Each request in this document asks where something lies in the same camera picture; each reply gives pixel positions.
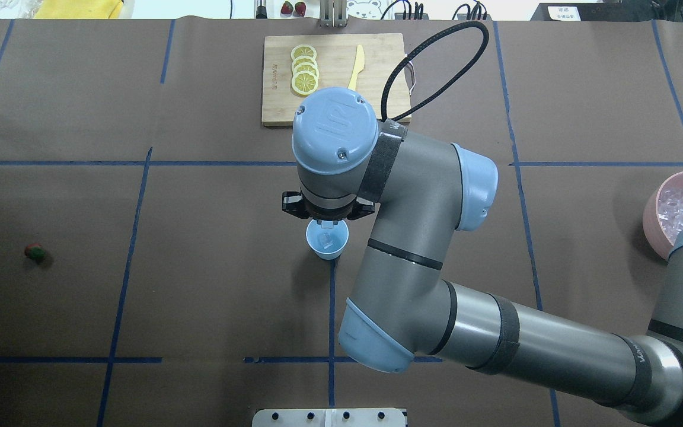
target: wooden cutting board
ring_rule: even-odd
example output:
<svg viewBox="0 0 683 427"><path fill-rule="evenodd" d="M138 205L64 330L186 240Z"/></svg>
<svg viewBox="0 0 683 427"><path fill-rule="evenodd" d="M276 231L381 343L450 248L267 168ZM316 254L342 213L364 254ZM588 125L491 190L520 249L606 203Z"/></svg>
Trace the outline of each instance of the wooden cutting board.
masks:
<svg viewBox="0 0 683 427"><path fill-rule="evenodd" d="M304 97L292 91L292 49L314 46L318 52L320 88L347 87L358 44L365 50L365 69L358 75L357 91L381 118L381 92L388 76L404 58L402 34L330 34L326 36L268 36L263 54L263 125L291 126ZM402 71L388 96L389 117L410 109L410 94ZM401 120L409 122L410 117Z"/></svg>

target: yellow towel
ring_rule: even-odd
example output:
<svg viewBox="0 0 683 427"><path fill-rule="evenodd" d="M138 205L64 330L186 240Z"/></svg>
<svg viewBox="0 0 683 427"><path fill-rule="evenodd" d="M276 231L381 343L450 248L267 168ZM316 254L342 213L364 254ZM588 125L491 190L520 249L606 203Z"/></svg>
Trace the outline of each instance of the yellow towel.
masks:
<svg viewBox="0 0 683 427"><path fill-rule="evenodd" d="M121 0L44 0L36 19L116 19Z"/></svg>

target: knife blade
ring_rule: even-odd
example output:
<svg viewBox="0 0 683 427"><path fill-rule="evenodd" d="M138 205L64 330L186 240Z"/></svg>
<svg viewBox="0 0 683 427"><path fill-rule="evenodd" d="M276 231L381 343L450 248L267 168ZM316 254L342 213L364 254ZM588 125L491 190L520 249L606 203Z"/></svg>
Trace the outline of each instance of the knife blade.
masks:
<svg viewBox="0 0 683 427"><path fill-rule="evenodd" d="M358 75L360 71L365 68L365 51L363 45L358 45L358 51L355 54L355 65L352 67L352 77L349 79L347 89L355 90L358 87Z"/></svg>

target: strawberry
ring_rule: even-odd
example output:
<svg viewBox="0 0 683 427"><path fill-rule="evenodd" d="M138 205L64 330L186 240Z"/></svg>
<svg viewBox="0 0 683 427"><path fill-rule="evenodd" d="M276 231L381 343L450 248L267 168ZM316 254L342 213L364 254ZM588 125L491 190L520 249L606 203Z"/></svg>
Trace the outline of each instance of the strawberry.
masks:
<svg viewBox="0 0 683 427"><path fill-rule="evenodd" d="M292 11L293 11L292 3L290 3L290 2L284 2L284 5L281 6L281 14L290 15L290 14L292 14Z"/></svg>
<svg viewBox="0 0 683 427"><path fill-rule="evenodd" d="M304 16L304 12L307 11L307 5L304 2L295 3L295 12L298 16Z"/></svg>

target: lemon slice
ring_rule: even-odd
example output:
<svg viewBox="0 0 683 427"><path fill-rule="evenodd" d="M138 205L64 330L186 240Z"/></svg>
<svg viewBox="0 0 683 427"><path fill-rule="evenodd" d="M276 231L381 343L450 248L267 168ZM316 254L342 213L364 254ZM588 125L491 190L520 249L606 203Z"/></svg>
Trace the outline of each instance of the lemon slice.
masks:
<svg viewBox="0 0 683 427"><path fill-rule="evenodd" d="M312 62L300 62L293 68L292 75L296 75L300 71L311 71L316 77L320 76L318 67L313 65Z"/></svg>
<svg viewBox="0 0 683 427"><path fill-rule="evenodd" d="M303 55L303 56L298 56L298 57L295 58L295 60L293 60L293 62L292 62L292 70L293 70L294 68L296 68L297 65L300 65L300 64L302 64L302 63L304 63L304 62L309 62L309 63L311 63L312 65L315 65L315 68L318 68L318 63L315 62L315 59L314 59L314 58L311 58L311 57L309 57L309 56Z"/></svg>
<svg viewBox="0 0 683 427"><path fill-rule="evenodd" d="M318 76L311 71L300 71L292 77L292 89L295 94L306 97L318 90Z"/></svg>
<svg viewBox="0 0 683 427"><path fill-rule="evenodd" d="M312 59L318 57L318 52L315 48L310 45L299 45L292 49L292 59L296 59L300 56L309 56Z"/></svg>

